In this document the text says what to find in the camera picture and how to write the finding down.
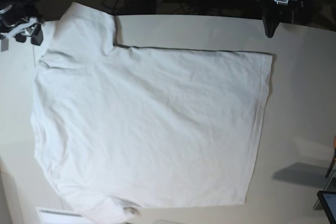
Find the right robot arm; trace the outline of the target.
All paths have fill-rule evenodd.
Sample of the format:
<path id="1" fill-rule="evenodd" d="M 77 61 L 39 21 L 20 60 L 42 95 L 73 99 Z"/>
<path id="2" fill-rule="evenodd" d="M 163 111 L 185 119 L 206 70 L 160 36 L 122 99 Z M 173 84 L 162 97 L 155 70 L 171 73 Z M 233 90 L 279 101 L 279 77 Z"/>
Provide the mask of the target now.
<path id="1" fill-rule="evenodd" d="M 24 43 L 40 46 L 44 40 L 43 16 L 36 3 L 41 0 L 1 0 L 1 40 L 15 38 Z"/>

